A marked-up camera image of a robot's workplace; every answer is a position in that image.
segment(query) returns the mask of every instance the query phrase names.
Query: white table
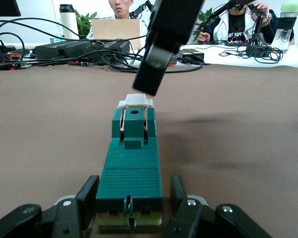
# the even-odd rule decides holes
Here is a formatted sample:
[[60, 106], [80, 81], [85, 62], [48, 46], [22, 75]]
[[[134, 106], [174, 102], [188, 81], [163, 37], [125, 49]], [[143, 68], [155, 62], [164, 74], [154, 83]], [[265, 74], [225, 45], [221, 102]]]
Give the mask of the white table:
[[[239, 47], [239, 50], [245, 50], [246, 47]], [[298, 68], [298, 45], [289, 46], [288, 51], [284, 54], [284, 57], [274, 64], [259, 63], [254, 57], [243, 58], [234, 55], [228, 55], [225, 57], [219, 54], [225, 50], [235, 51], [236, 47], [224, 46], [224, 45], [185, 45], [181, 49], [196, 49], [204, 53], [205, 63], [211, 64], [224, 64], [224, 65], [235, 65], [235, 66], [247, 66], [247, 67], [275, 67], [275, 66], [292, 66]], [[259, 61], [271, 62], [271, 60], [263, 60], [257, 58]]]

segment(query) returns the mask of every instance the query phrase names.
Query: hand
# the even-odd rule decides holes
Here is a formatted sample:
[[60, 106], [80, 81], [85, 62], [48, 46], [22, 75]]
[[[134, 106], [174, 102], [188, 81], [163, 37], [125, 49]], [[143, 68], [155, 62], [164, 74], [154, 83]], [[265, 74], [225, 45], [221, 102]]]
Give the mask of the hand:
[[[257, 1], [254, 2], [253, 4], [254, 4], [254, 7], [256, 7], [259, 10], [261, 10], [265, 14], [265, 16], [263, 18], [263, 23], [266, 22], [268, 20], [268, 17], [269, 17], [268, 16], [269, 15], [268, 5], [267, 4], [263, 4], [261, 2], [257, 2]], [[257, 21], [257, 15], [254, 12], [252, 12], [252, 19], [253, 19], [253, 21]]]
[[198, 37], [198, 41], [205, 43], [205, 42], [209, 42], [210, 38], [211, 36], [209, 35], [209, 33], [201, 31]]

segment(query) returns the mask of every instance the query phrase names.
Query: green plant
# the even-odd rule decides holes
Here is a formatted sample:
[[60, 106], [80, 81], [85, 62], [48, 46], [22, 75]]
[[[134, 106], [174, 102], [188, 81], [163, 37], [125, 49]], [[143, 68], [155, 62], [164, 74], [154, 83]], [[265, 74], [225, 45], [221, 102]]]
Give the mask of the green plant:
[[89, 31], [91, 29], [91, 20], [97, 19], [96, 15], [97, 12], [94, 12], [91, 16], [89, 16], [89, 13], [84, 16], [80, 15], [76, 10], [76, 22], [77, 22], [77, 28], [78, 28], [78, 34], [80, 35], [80, 38], [86, 38], [86, 36], [89, 34]]
[[[212, 8], [210, 8], [209, 10], [207, 10], [205, 13], [200, 11], [200, 14], [198, 16], [198, 20], [195, 25], [200, 26], [201, 22], [205, 21], [210, 15], [212, 14]], [[195, 31], [192, 32], [192, 34], [194, 35], [194, 41], [196, 41], [199, 37], [200, 34], [200, 30], [197, 29]]]

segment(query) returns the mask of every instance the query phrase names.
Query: black t-shirt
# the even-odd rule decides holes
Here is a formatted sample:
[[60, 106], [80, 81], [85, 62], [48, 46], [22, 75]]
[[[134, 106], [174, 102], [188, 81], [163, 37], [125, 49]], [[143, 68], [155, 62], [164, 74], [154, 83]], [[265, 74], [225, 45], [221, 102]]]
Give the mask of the black t-shirt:
[[228, 15], [228, 41], [245, 42], [245, 13], [242, 15]]

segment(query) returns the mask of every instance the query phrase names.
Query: brown table surface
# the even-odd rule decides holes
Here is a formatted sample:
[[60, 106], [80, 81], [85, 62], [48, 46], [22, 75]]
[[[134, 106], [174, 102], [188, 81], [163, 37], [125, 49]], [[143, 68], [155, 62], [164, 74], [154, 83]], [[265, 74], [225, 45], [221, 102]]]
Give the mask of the brown table surface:
[[[111, 119], [134, 74], [70, 65], [0, 71], [0, 218], [51, 207], [101, 175]], [[87, 237], [159, 237], [170, 176], [209, 206], [233, 203], [275, 238], [298, 238], [298, 68], [208, 65], [166, 74], [156, 97], [161, 227]]]

